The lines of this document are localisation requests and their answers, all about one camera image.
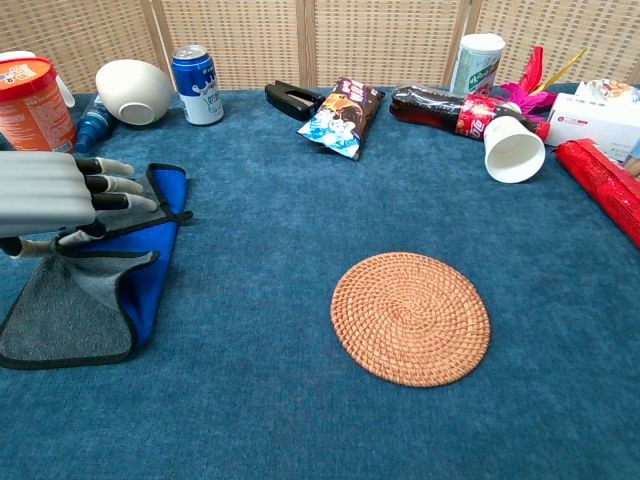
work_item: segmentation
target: white bowl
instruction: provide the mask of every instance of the white bowl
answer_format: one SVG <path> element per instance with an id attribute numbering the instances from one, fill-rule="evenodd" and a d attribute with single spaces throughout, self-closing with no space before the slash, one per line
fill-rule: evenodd
<path id="1" fill-rule="evenodd" d="M 155 65 L 140 60 L 114 60 L 96 73 L 96 87 L 109 113 L 131 125 L 162 118 L 171 102 L 171 81 Z"/>

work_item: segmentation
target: table surface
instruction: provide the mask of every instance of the table surface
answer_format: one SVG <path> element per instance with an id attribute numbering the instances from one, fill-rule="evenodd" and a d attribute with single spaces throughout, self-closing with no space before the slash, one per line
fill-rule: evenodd
<path id="1" fill-rule="evenodd" d="M 499 184 L 482 143 L 400 123 L 387 96 L 355 163 L 262 91 L 222 99 L 218 125 L 172 108 L 96 150 L 184 167 L 195 219 L 128 361 L 0 369 L 0 477 L 637 477 L 640 252 L 552 154 Z M 483 297 L 491 342 L 461 381 L 397 386 L 341 347 L 336 282 L 389 251 L 437 258 Z M 0 258 L 0 312 L 34 262 Z"/>

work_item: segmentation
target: round coaster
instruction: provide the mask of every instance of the round coaster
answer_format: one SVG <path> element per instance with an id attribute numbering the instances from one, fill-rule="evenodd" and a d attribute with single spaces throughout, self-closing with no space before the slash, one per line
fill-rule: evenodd
<path id="1" fill-rule="evenodd" d="M 333 292 L 331 321 L 362 367 L 414 387 L 459 380 L 489 345 L 489 316 L 471 282 L 414 253 L 384 253 L 353 266 Z"/>

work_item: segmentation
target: black stapler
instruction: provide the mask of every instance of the black stapler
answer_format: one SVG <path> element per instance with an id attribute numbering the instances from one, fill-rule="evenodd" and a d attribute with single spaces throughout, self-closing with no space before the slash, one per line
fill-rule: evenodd
<path id="1" fill-rule="evenodd" d="M 264 93 L 271 105 L 301 122 L 309 120 L 326 99 L 324 95 L 280 80 L 276 80 L 275 84 L 266 85 Z"/>

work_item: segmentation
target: cola bottle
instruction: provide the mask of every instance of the cola bottle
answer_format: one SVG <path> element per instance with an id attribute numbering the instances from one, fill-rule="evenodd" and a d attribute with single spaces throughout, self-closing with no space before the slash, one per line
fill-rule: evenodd
<path id="1" fill-rule="evenodd" d="M 494 118 L 509 116 L 544 140 L 550 124 L 526 117 L 497 98 L 482 95 L 456 97 L 422 86 L 398 87 L 391 94 L 391 113 L 398 119 L 442 128 L 458 135 L 482 140 L 484 129 Z"/>

